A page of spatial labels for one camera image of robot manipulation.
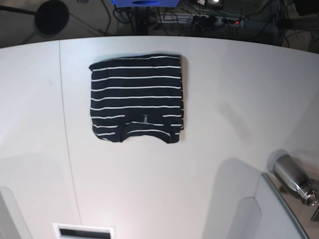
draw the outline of white stripe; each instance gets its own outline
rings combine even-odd
[[[144,123],[144,122],[136,122],[136,121],[125,123],[125,124],[132,124],[132,123],[148,124],[148,125],[154,125],[154,126],[164,126],[164,124],[161,124],[161,123],[147,123],[147,122]]]
[[[93,111],[102,111],[102,110],[119,110],[119,109],[131,109],[131,108],[147,108],[147,109],[150,109],[150,108],[180,108],[180,106],[121,106],[121,107],[103,107],[103,108],[98,108],[98,109],[95,109],[95,108],[92,108],[91,107],[91,110]]]
[[[102,136],[102,135],[113,135],[115,134],[115,132],[113,133],[96,133],[97,136]]]
[[[129,133],[135,133],[135,132],[160,132],[160,133],[164,133],[164,134],[167,134],[169,137],[170,137],[170,134],[163,131],[163,130],[159,130],[159,129],[140,129],[140,130],[133,130],[133,131],[130,131],[128,132],[127,134]]]
[[[109,79],[153,79],[153,78],[180,79],[179,76],[110,76],[107,78],[92,80],[92,82],[105,81]]]
[[[151,56],[148,58],[117,58],[117,59],[109,59],[109,60],[105,60],[105,61],[111,61],[111,60],[148,60],[148,59],[157,59],[157,58],[179,59],[179,57],[173,57],[173,56]]]
[[[100,117],[100,116],[94,116],[91,117],[92,119],[114,119],[119,117],[125,117],[125,115],[118,115],[118,116],[106,116],[106,117]]]
[[[180,69],[180,66],[116,66],[116,67],[94,69],[93,71],[104,71],[104,70],[114,70],[114,69],[163,69],[163,68]]]
[[[172,99],[180,99],[181,96],[127,96],[127,97],[104,97],[101,99],[94,99],[91,98],[93,101],[102,101],[102,100],[119,100],[119,99],[148,99],[148,98],[154,98],[154,99],[163,99],[163,98],[172,98]]]
[[[172,89],[180,89],[180,87],[176,86],[134,86],[134,87],[106,87],[103,89],[91,90],[93,92],[111,90],[111,89],[152,89],[152,88],[172,88]]]
[[[118,125],[114,125],[114,126],[98,126],[96,124],[93,125],[95,128],[116,128]]]
[[[181,115],[164,115],[163,117],[181,117]]]

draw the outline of vent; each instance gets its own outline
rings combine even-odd
[[[113,228],[53,224],[57,239],[114,239]]]

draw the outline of striped shirt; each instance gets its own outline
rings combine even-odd
[[[99,139],[123,142],[150,135],[179,141],[184,115],[180,56],[117,58],[89,68],[91,118]]]

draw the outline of folded shirt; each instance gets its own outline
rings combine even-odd
[[[91,65],[91,118],[99,139],[150,135],[179,141],[183,129],[181,56],[152,54]]]

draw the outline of blue device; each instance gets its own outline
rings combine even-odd
[[[111,3],[117,7],[134,7],[134,6],[164,6],[164,7],[176,7],[179,0],[112,0]]]

